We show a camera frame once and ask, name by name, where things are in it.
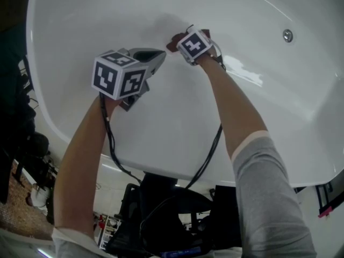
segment hand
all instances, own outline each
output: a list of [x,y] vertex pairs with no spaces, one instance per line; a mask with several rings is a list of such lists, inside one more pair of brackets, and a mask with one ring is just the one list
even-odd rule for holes
[[110,116],[111,113],[114,111],[114,109],[119,105],[121,104],[122,102],[122,99],[116,101],[110,97],[106,97],[105,96],[105,107],[106,107],[106,110],[107,110],[107,114]]
[[[214,46],[212,46],[207,53],[212,54],[213,56],[217,57],[217,53],[216,53],[216,49]],[[201,65],[207,60],[209,59],[210,56],[208,54],[201,54],[195,61],[197,64]]]

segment black cable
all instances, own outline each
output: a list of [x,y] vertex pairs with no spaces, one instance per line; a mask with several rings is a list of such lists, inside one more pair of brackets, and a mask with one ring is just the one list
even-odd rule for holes
[[189,27],[187,27],[187,29],[185,30],[185,33],[186,33],[186,34],[188,33],[188,29],[191,28],[192,26],[193,26],[193,24],[190,25]]
[[133,174],[131,174],[130,171],[124,169],[124,167],[122,166],[122,164],[118,160],[116,154],[114,153],[115,141],[114,141],[114,137],[113,137],[113,134],[112,134],[112,131],[111,131],[111,127],[110,127],[110,120],[109,120],[109,117],[108,117],[108,112],[106,111],[106,107],[105,107],[105,96],[104,96],[104,94],[99,93],[99,97],[100,97],[100,100],[101,100],[101,109],[102,109],[102,115],[103,115],[103,119],[104,119],[105,129],[106,129],[107,137],[109,139],[109,147],[110,147],[111,158],[114,161],[114,163],[117,165],[117,167],[122,172],[128,174],[129,176],[131,176],[132,178],[137,180],[139,184],[141,184],[141,180],[140,179],[138,179]]
[[[212,59],[214,59],[216,62],[218,62],[221,67],[226,70],[226,67],[225,65],[223,64],[223,61],[222,61],[222,56],[218,56],[218,57],[215,57],[214,55],[210,54],[209,52],[207,52],[207,55],[210,56]],[[209,153],[204,161],[204,163],[202,164],[202,166],[197,170],[196,174],[194,175],[194,177],[191,179],[191,181],[189,182],[189,184],[185,187],[185,189],[189,189],[191,186],[193,186],[194,183],[196,183],[198,181],[198,179],[202,176],[202,174],[204,173],[204,171],[206,170],[206,168],[208,167],[208,164],[210,163],[212,157],[213,157],[213,154],[215,153],[215,150],[219,144],[219,140],[220,140],[220,137],[221,137],[221,134],[222,134],[222,125],[220,124],[220,127],[216,133],[216,136],[213,140],[213,143],[211,145],[211,148],[209,150]],[[165,199],[164,201],[162,201],[155,209],[152,210],[152,212],[146,217],[146,219],[144,219],[142,222],[141,222],[141,225],[140,225],[140,242],[141,242],[141,245],[142,247],[144,248],[145,251],[155,255],[155,256],[158,256],[159,254],[158,253],[152,253],[152,251],[149,251],[145,248],[145,245],[144,245],[144,239],[143,239],[143,236],[142,236],[142,231],[145,229],[145,226],[147,224],[147,222],[149,221],[149,219],[155,215],[157,213],[157,211],[161,210],[164,206],[166,206],[171,200],[173,200],[174,198],[176,198],[178,195],[173,195],[167,199]]]

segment gray sleeve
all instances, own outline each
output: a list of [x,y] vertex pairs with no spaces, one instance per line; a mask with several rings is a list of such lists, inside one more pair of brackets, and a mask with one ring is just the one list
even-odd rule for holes
[[69,241],[54,239],[54,243],[56,248],[56,258],[101,258],[101,256]]
[[316,257],[283,161],[268,137],[249,143],[233,162],[242,257]]

